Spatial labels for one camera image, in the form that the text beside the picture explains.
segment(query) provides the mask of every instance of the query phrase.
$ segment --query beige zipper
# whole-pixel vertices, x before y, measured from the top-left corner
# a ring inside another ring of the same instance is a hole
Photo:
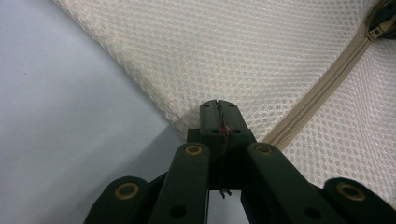
[[[367,17],[368,19],[370,19],[370,14],[375,9],[376,7],[373,7],[372,10],[370,10],[368,13],[369,16]],[[264,138],[263,142],[274,145],[280,150],[285,149],[293,137],[297,135],[329,96],[344,81],[367,50],[370,43],[389,30],[394,29],[396,25],[396,15],[390,18],[390,20],[380,23],[371,31],[368,30],[367,21],[368,20],[360,26],[350,44],[332,64],[329,70],[289,114]]]

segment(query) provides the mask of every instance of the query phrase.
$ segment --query screw hole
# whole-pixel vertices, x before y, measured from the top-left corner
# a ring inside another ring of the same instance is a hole
[[[186,216],[187,210],[185,207],[178,205],[178,206],[171,208],[171,210],[169,211],[169,214],[171,215],[172,218],[181,218],[181,217]]]
[[[268,146],[258,145],[255,147],[255,149],[264,156],[269,156],[273,154],[273,150]]]
[[[321,218],[321,213],[316,208],[312,208],[312,207],[305,208],[305,214],[308,217],[315,219],[315,220],[318,220]]]
[[[116,188],[114,195],[120,200],[128,200],[133,198],[139,191],[139,186],[136,183],[125,183]]]
[[[347,183],[343,183],[343,182],[338,183],[337,191],[341,195],[343,195],[344,197],[346,197],[352,201],[361,202],[366,199],[366,196],[360,189],[358,189],[350,184],[347,184]]]
[[[196,156],[202,153],[202,148],[198,146],[189,146],[184,149],[184,152],[190,156]]]

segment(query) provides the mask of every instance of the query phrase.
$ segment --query gray surface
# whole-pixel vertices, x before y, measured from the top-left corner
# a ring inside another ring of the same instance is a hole
[[[112,180],[151,180],[183,143],[50,0],[0,2],[0,223],[81,223]],[[209,223],[246,223],[213,192]]]

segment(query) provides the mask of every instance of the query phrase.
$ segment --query zipper pull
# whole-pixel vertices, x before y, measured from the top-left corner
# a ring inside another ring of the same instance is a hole
[[[373,30],[369,31],[370,40],[375,40],[384,34],[390,34],[396,31],[396,14],[389,20],[379,23]]]

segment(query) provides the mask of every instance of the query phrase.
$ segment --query clamp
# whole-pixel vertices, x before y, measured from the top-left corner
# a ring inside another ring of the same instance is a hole
[[[238,107],[200,106],[201,129],[189,129],[167,173],[151,182],[110,183],[84,223],[206,223],[208,192],[241,190],[250,223],[396,223],[396,212],[362,184],[333,178],[310,184],[274,146],[257,143]]]

